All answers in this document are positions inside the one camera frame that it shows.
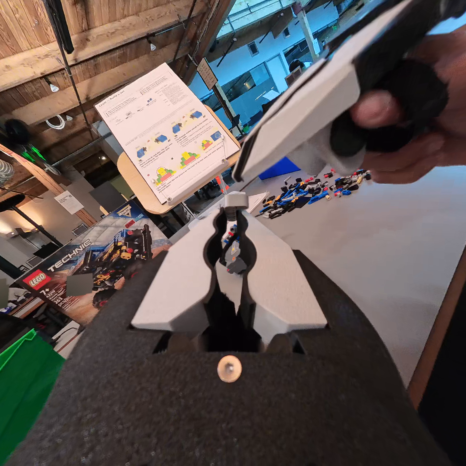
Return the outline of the paper wall notice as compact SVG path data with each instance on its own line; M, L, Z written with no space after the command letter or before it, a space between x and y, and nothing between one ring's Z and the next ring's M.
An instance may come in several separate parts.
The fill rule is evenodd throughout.
M69 214L74 215L84 209L83 204L68 190L54 197Z

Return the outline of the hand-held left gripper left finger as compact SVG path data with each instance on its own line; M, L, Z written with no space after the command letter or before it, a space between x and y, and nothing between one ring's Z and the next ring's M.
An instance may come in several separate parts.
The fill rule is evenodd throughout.
M215 349L222 236L223 207L217 207L171 247L131 321L135 329L194 336L200 350Z

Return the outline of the printed instruction sheet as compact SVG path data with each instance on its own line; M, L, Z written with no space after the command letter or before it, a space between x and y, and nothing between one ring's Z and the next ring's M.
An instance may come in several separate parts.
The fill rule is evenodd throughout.
M96 110L161 204L186 199L224 172L240 150L166 63L97 103Z

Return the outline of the white instruction booklet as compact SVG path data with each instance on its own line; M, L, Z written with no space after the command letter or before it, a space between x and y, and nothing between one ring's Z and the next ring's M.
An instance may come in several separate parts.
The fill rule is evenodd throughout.
M270 195L269 191L266 191L260 194L249 195L248 196L248 208L246 209L246 211L252 214L257 208L263 205L263 203L269 197L269 195Z

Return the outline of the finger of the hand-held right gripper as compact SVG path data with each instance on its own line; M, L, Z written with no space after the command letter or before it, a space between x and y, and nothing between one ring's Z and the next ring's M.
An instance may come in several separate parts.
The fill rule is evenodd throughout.
M279 97L263 106L263 114L341 114L358 99L358 78L353 61L410 5L411 1L373 1L333 38L323 55L306 69L296 66L292 81Z
M287 157L309 175L326 166L342 175L359 169L364 149L339 156L330 147L333 121L360 95L352 63L327 61L313 75L303 75L270 108L242 145L235 181L250 181Z

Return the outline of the small hanging sign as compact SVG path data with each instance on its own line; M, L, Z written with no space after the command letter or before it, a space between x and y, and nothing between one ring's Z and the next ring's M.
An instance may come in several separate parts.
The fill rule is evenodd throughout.
M218 83L218 78L205 57L203 57L197 65L197 73L200 75L207 89L209 91L213 90Z

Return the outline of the green plastic bin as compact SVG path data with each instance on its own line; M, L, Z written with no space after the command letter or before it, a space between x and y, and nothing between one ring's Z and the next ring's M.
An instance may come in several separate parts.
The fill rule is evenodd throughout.
M31 329L0 356L0 464L26 438L65 359Z

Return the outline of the lego set cardboard box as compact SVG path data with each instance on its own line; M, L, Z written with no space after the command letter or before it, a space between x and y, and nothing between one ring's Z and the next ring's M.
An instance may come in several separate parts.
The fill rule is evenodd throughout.
M132 199L14 284L86 326L147 261L171 246L148 212Z

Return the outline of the wooden easel board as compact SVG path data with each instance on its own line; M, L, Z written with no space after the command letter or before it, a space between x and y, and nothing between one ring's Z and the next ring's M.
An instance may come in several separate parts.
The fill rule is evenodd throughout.
M209 106L205 105L205 107L213 115L215 120L218 122L218 125L226 133L226 136L228 136L237 147L236 152L225 159L225 162L219 167L218 171L211 172L211 175L215 178L225 169L232 167L237 162L240 156L241 145L234 135L232 135L226 128L224 123L217 117L215 112ZM201 182L197 184L191 183L188 188L184 189L182 195L178 196L174 201L161 203L125 152L120 154L117 160L117 168L121 176L125 179L125 182L141 202L144 209L152 214L163 214L169 212L203 186Z

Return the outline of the pile of loose lego pieces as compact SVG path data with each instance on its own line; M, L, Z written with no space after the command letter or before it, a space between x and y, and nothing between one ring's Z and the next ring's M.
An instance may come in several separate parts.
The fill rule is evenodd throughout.
M370 170L359 169L347 176L338 176L330 168L319 177L296 178L294 183L287 178L275 196L263 198L256 218L275 219L296 209L326 200L350 197L364 182L372 181Z

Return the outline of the black round speaker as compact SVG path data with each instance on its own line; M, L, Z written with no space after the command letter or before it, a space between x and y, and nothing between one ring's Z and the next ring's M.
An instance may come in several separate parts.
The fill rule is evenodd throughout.
M31 134L27 125L18 119L9 119L4 122L4 127L8 137L16 144L28 145L31 141Z

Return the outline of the grey and black lego assembly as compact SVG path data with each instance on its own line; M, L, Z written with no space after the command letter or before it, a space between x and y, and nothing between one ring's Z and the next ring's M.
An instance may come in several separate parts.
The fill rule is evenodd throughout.
M227 223L221 245L222 252L219 263L226 268L229 274L242 275L246 271L247 265L241 256L241 237L236 222Z

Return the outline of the blue flat sheet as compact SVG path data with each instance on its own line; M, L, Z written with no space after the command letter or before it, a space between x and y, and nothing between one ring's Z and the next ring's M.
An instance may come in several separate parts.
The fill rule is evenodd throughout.
M300 168L294 164L288 157L282 158L270 168L258 175L260 180L265 180L293 172L300 171Z

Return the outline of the person's right hand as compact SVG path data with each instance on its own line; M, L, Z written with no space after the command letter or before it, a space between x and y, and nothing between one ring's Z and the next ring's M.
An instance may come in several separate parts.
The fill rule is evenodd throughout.
M466 26L426 36L409 55L434 68L448 85L449 101L433 130L396 152L366 150L363 167L376 183L413 183L439 166L466 163Z

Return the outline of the wooden support post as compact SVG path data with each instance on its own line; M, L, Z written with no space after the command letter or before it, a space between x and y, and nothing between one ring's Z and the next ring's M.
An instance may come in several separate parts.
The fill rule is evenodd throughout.
M61 187L60 184L56 183L55 180L42 168L34 165L32 162L22 158L20 155L16 154L14 151L8 149L4 145L0 144L0 150L3 154L6 154L16 160L20 165L22 165L26 170L28 170L32 176L38 179L49 191L51 191L55 196L62 196L65 190ZM77 210L74 215L82 220L87 226L92 226L97 223L97 220L84 208Z

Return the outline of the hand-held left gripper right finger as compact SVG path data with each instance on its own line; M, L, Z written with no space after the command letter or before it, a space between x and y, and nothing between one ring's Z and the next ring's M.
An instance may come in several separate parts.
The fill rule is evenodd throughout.
M252 214L236 208L243 274L239 319L253 352L265 352L278 335L328 325L292 248Z

